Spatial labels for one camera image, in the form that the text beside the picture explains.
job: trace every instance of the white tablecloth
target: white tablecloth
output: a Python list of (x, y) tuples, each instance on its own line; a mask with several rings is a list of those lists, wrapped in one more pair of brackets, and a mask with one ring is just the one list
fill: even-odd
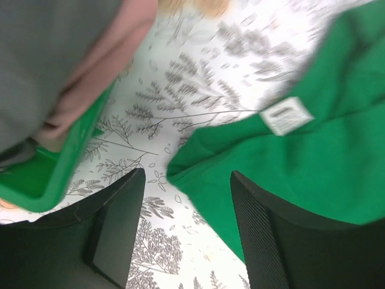
[[(167, 183), (165, 167), (197, 127), (236, 121), (279, 98), (332, 18), (363, 2), (233, 0), (219, 19), (190, 8), (159, 15), (119, 76), (99, 122), (105, 134), (91, 141), (54, 210), (143, 167), (147, 184), (127, 288), (250, 288), (245, 265)], [(0, 208), (1, 223), (40, 216)]]

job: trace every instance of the green basket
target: green basket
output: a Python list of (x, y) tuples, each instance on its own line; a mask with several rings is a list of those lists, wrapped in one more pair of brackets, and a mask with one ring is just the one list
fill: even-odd
[(37, 148), (33, 159), (0, 174), (0, 199), (38, 213), (49, 211), (63, 199), (88, 142), (100, 134), (95, 126), (113, 85), (72, 125), (60, 153)]

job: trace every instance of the green shirt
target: green shirt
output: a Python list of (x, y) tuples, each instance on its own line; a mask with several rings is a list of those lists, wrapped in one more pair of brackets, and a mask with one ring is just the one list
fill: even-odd
[(168, 165), (223, 241), (244, 260), (230, 192), (234, 170), (313, 213), (355, 224), (385, 217), (385, 0), (332, 25), (297, 96), (315, 119), (281, 137), (259, 115), (198, 129)]

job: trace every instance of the floral pattern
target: floral pattern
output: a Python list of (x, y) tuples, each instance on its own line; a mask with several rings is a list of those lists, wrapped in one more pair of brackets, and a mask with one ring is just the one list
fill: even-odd
[[(97, 125), (104, 134), (91, 140), (52, 210), (146, 170), (127, 289), (250, 289), (245, 265), (167, 182), (166, 165), (196, 128), (278, 100), (306, 70), (331, 20), (367, 0), (232, 0), (216, 18), (200, 13), (203, 2), (158, 16), (119, 75)], [(0, 223), (41, 215), (0, 205)]]

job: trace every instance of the pink fabric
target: pink fabric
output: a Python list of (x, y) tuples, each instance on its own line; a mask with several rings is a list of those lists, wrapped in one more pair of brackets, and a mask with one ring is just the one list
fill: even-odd
[(113, 82), (146, 36), (156, 17), (158, 0), (123, 0), (108, 29), (90, 49), (63, 89), (46, 124), (33, 137), (59, 151), (70, 126)]

